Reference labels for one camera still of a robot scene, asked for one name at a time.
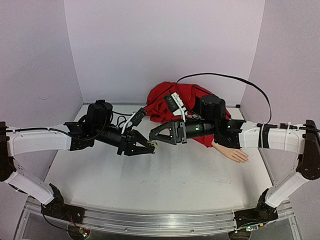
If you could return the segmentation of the clear nail polish bottle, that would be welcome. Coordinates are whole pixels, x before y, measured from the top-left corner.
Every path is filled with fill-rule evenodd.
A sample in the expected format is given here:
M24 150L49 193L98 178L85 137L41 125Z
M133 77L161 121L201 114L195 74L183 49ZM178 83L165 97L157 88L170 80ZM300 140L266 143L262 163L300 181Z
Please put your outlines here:
M154 152L157 150L158 143L156 141L149 141L148 144L153 147Z

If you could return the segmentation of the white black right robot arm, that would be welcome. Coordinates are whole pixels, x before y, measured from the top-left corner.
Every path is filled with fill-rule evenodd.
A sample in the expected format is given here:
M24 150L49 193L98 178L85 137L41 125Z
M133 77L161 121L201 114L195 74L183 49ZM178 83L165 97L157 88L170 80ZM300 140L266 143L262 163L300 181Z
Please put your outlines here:
M213 135L214 141L233 149L261 148L293 152L296 163L281 182L262 196L262 203L273 209L299 187L320 177L320 131L314 121L304 124L264 124L245 120L176 120L152 129L149 138L171 145L188 139Z

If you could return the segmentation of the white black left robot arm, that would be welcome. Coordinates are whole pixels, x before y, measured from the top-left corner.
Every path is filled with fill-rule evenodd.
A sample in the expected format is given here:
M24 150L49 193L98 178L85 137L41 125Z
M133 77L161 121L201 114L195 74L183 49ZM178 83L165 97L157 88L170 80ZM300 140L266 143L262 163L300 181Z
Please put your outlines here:
M134 129L122 130L115 126L101 126L90 135L79 122L66 122L55 127L9 127L0 123L0 180L47 206L56 218L64 218L68 208L60 190L45 183L15 161L15 157L33 152L80 151L95 142L117 148L118 155L138 156L154 154L157 143L147 140Z

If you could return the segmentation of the mannequin hand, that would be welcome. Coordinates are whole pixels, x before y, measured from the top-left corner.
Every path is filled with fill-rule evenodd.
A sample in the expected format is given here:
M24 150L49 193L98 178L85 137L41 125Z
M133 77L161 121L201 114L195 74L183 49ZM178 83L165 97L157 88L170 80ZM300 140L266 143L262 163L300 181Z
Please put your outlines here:
M249 156L241 149L228 148L215 142L212 143L212 147L234 162L247 163L249 161Z

